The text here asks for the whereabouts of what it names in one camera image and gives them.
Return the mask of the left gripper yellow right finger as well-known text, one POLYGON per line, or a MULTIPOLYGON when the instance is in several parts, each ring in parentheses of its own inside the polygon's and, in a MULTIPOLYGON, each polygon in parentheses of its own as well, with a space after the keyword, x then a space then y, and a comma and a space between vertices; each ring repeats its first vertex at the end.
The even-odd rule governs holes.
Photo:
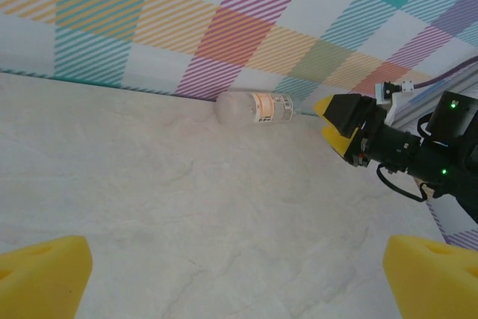
POLYGON ((403 318, 477 317, 476 251, 393 235, 382 264, 403 318))

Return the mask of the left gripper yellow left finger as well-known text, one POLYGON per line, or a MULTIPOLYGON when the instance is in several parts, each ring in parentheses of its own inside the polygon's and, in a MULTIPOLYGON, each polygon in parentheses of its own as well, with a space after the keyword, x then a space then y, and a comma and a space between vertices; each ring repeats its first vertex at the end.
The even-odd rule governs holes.
POLYGON ((1 254, 2 318, 74 318, 93 268, 83 236, 1 254))

